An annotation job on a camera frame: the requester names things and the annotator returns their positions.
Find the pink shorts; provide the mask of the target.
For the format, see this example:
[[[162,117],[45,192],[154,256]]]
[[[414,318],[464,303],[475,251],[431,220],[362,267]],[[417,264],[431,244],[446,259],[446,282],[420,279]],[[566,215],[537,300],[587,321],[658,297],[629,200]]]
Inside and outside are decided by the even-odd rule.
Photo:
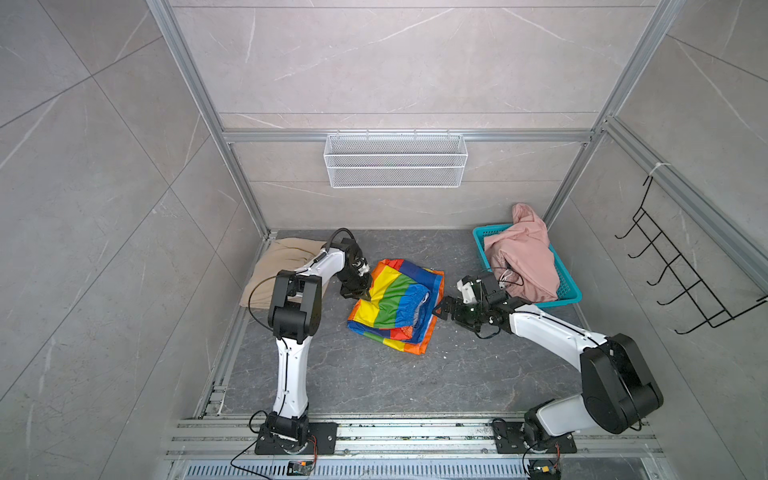
[[[557,300],[560,279],[545,223],[524,203],[513,206],[512,221],[483,239],[492,273],[511,297],[532,304]]]

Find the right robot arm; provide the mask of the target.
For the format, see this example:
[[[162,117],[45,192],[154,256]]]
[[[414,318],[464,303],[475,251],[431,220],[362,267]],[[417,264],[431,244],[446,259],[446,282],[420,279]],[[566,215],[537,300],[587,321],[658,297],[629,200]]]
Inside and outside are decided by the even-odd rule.
[[[582,392],[544,402],[526,412],[522,435],[528,448],[544,451],[562,437],[599,427],[621,434],[662,407],[664,397],[640,348],[629,336],[585,330],[518,298],[466,303],[446,296],[433,309],[478,334],[483,325],[530,340],[571,364]]]

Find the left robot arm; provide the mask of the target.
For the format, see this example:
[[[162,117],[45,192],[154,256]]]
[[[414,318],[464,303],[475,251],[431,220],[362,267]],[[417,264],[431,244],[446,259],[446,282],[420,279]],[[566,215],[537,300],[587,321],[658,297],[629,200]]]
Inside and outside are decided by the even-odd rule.
[[[342,297],[370,298],[370,266],[352,237],[329,240],[304,266],[279,271],[273,287],[268,325],[278,348],[278,375],[265,427],[295,449],[309,441],[308,356],[321,322],[323,288],[334,277],[341,283]]]

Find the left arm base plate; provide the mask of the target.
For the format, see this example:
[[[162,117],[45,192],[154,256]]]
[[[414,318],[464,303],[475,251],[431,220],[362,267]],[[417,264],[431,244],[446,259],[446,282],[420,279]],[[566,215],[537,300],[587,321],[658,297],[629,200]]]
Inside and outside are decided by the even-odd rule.
[[[297,438],[279,433],[263,424],[254,447],[256,455],[331,455],[335,452],[338,424],[334,422],[310,422],[299,428]]]

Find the rainbow striped shorts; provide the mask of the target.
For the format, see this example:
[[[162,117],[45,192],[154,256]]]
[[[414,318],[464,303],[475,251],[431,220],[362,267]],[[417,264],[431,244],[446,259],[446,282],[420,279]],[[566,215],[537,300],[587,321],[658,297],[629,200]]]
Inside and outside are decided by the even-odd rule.
[[[437,322],[433,309],[443,299],[444,273],[404,259],[384,259],[372,278],[370,298],[355,304],[347,327],[395,350],[424,354]]]

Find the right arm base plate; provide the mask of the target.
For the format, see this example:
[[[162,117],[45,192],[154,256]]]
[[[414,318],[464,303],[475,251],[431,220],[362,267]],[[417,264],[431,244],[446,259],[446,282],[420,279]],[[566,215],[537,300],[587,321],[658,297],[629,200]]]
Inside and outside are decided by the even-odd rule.
[[[535,424],[508,421],[502,418],[492,419],[490,427],[492,428],[492,436],[499,454],[531,452],[574,454],[577,452],[577,447],[571,434],[553,437]]]

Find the teal plastic basket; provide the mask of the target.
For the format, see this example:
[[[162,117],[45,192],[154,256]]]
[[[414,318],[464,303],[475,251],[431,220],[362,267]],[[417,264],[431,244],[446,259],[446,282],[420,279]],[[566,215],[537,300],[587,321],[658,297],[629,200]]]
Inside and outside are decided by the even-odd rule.
[[[487,226],[479,226],[472,230],[472,235],[478,249],[479,257],[487,271],[492,271],[493,268],[491,267],[488,257],[485,253],[484,239],[486,237],[501,233],[509,227],[511,227],[511,224],[493,224]],[[548,309],[579,303],[582,300],[581,290],[560,259],[555,248],[550,246],[549,250],[553,254],[555,270],[560,281],[560,285],[557,290],[558,298],[555,301],[539,302],[536,304],[536,306],[540,309]]]

